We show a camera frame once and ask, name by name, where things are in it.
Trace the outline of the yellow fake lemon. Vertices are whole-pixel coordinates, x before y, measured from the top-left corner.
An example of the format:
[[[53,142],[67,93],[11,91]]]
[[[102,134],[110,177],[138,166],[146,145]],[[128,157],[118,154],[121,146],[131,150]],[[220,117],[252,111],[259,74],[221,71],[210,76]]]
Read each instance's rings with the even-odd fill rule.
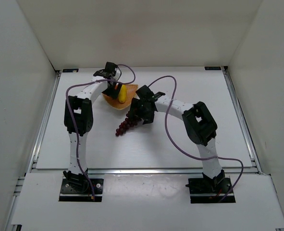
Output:
[[[127,99],[127,88],[126,85],[122,85],[118,94],[118,102],[125,103],[126,99]]]

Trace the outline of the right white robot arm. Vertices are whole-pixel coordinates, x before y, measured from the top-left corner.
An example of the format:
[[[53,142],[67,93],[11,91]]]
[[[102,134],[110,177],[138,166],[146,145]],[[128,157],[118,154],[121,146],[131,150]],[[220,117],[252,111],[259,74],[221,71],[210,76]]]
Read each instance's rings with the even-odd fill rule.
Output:
[[[183,121],[189,139],[197,146],[202,162],[202,175],[214,191],[225,178],[215,147],[217,123],[203,102],[184,103],[168,97],[163,92],[153,93],[146,85],[136,91],[127,117],[130,121],[142,120],[144,124],[153,123],[156,112],[165,113],[164,125],[167,129],[167,116]]]

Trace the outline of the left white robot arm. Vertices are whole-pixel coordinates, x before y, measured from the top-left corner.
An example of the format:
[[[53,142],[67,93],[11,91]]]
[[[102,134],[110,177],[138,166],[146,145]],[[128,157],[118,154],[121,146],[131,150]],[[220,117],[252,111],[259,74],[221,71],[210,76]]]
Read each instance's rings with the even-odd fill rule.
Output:
[[[116,96],[122,86],[118,81],[121,75],[117,64],[107,62],[90,82],[70,86],[65,93],[64,125],[70,139],[70,165],[63,174],[78,192],[91,193],[92,200],[95,189],[86,163],[87,136],[93,126],[92,104],[102,93]]]

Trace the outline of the dark red fake grapes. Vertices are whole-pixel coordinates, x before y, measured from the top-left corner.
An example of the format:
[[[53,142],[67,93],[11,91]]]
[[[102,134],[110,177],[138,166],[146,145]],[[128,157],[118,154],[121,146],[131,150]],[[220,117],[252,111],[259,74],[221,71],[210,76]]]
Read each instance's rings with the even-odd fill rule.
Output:
[[[127,113],[124,121],[115,130],[115,136],[118,137],[124,135],[129,129],[137,126],[141,121],[142,119],[137,115],[129,115],[129,113]]]

